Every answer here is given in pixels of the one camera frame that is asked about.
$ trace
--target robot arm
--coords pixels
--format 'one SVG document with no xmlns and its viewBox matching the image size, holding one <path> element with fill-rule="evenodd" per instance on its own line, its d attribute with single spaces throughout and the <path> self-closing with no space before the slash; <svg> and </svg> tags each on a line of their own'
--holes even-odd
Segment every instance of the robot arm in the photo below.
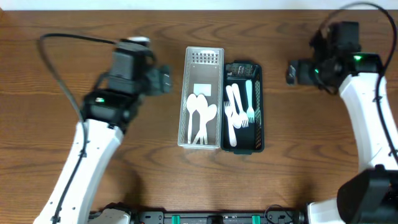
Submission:
<svg viewBox="0 0 398 224">
<path fill-rule="evenodd" d="M 386 80 L 382 77 L 377 82 L 386 67 L 378 55 L 361 53 L 357 22 L 332 24 L 326 38 L 318 31 L 310 45 L 313 58 L 291 61 L 287 83 L 294 84 L 297 78 L 298 84 L 340 94 L 353 125 L 359 174 L 340 187 L 337 198 L 308 205 L 308 222 L 397 223 L 398 165 L 377 110 L 379 101 L 392 145 L 396 146 L 398 133 L 387 100 Z"/>
<path fill-rule="evenodd" d="M 389 156 L 390 147 L 381 127 L 376 102 L 374 101 L 378 76 L 378 73 L 348 75 L 339 87 L 340 97 L 348 109 L 353 125 L 358 148 L 359 173 L 366 169 L 373 169 L 378 164 L 383 164 L 387 170 L 398 170 L 396 161 L 392 156 Z M 397 145 L 398 132 L 388 104 L 384 77 L 381 81 L 380 96 L 382 97 L 381 108 L 384 119 L 393 143 Z M 377 205 L 377 199 L 373 198 L 373 200 L 372 203 Z M 345 223 L 339 214 L 337 198 L 311 203 L 307 209 L 309 223 Z"/>
<path fill-rule="evenodd" d="M 82 159 L 62 203 L 58 218 L 60 223 L 87 223 L 98 184 L 110 158 L 123 140 L 123 132 L 118 127 L 108 128 L 108 123 L 87 119 L 85 125 L 89 141 L 86 147 L 87 156 Z M 35 219 L 35 224 L 52 223 L 61 194 L 81 153 L 82 144 L 83 130 L 78 123 L 68 159 L 48 202 Z M 129 223 L 129 216 L 118 217 L 118 221 L 113 223 Z"/>
<path fill-rule="evenodd" d="M 63 34 L 50 36 L 65 37 Z M 35 224 L 88 222 L 104 170 L 120 146 L 129 123 L 135 118 L 143 96 L 161 95 L 170 91 L 169 68 L 163 66 L 156 69 L 154 63 L 149 39 L 123 39 L 116 44 L 113 66 L 106 76 L 107 89 L 98 88 L 100 80 L 83 101 L 81 113 L 87 142 L 84 143 L 83 126 L 78 123 L 68 159 L 50 199 L 35 219 Z M 80 158 L 84 144 L 86 150 Z M 128 224 L 130 218 L 129 211 L 105 209 L 90 223 Z"/>
</svg>

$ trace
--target white label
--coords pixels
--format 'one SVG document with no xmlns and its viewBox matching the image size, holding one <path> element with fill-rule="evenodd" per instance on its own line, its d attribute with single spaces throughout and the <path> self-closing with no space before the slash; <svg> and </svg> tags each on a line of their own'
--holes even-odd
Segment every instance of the white label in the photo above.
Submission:
<svg viewBox="0 0 398 224">
<path fill-rule="evenodd" d="M 193 84 L 193 93 L 196 96 L 199 94 L 211 96 L 211 84 Z"/>
</svg>

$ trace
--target green connector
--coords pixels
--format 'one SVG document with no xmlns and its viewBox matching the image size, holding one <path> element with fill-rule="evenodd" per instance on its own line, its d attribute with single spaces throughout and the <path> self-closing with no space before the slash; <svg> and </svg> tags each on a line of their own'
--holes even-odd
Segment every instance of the green connector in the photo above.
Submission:
<svg viewBox="0 0 398 224">
<path fill-rule="evenodd" d="M 172 224 L 180 224 L 180 216 L 179 215 L 172 216 Z"/>
<path fill-rule="evenodd" d="M 252 217 L 253 224 L 261 224 L 261 218 L 259 215 L 253 215 Z"/>
</svg>

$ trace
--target cutlery organizer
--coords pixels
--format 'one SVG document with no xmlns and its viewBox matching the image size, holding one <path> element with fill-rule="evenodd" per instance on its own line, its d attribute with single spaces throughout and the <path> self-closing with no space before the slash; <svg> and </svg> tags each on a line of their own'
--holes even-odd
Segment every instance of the cutlery organizer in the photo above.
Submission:
<svg viewBox="0 0 398 224">
<path fill-rule="evenodd" d="M 220 147 L 223 114 L 223 70 L 224 49 L 187 47 L 182 83 L 180 127 L 178 130 L 179 146 L 185 149 L 217 149 Z M 200 129 L 201 116 L 197 110 L 192 114 L 191 143 L 188 143 L 190 113 L 187 110 L 187 99 L 192 93 L 196 96 L 203 94 L 208 106 L 217 106 L 216 116 L 206 124 L 208 144 L 200 144 L 200 142 L 192 144 Z"/>
<path fill-rule="evenodd" d="M 238 84 L 243 110 L 248 109 L 246 95 L 246 80 L 252 81 L 252 107 L 254 109 L 254 123 L 249 123 L 246 128 L 234 128 L 237 145 L 232 147 L 229 143 L 228 119 L 224 113 L 221 120 L 221 148 L 235 154 L 252 154 L 264 150 L 264 117 L 262 101 L 262 70 L 260 65 L 248 61 L 234 61 L 224 65 L 223 102 L 229 101 L 226 86 Z"/>
</svg>

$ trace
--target green led light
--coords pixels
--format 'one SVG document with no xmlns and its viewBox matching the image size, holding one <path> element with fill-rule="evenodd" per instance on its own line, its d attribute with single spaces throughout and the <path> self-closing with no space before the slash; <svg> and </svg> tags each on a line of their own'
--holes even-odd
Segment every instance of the green led light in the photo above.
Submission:
<svg viewBox="0 0 398 224">
<path fill-rule="evenodd" d="M 97 103 L 104 103 L 104 102 L 105 102 L 104 98 L 101 98 L 101 97 L 97 97 L 97 98 L 95 99 L 95 101 L 96 101 Z"/>
<path fill-rule="evenodd" d="M 357 61 L 358 61 L 358 60 L 361 60 L 361 59 L 362 59 L 362 56 L 354 55 L 354 59 L 357 60 Z"/>
</svg>

